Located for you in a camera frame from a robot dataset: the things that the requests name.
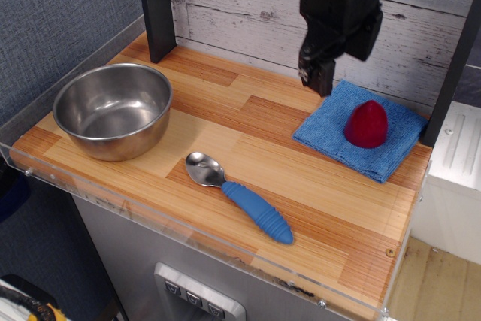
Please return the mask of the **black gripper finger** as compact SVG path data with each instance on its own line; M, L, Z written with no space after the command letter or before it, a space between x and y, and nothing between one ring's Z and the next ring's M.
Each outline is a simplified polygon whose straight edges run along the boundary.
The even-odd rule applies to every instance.
M298 72L304 86L321 97L329 96L333 89L335 61L322 62L318 59L299 59Z
M361 61L366 61L374 48L382 20L382 12L369 14L359 29L347 38L346 53Z

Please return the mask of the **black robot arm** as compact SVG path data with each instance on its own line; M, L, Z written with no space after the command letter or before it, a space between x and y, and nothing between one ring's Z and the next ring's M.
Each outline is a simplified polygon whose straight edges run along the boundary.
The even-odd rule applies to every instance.
M304 86L331 94L335 60L343 54L365 61L383 20L380 0L300 0L307 33L298 55Z

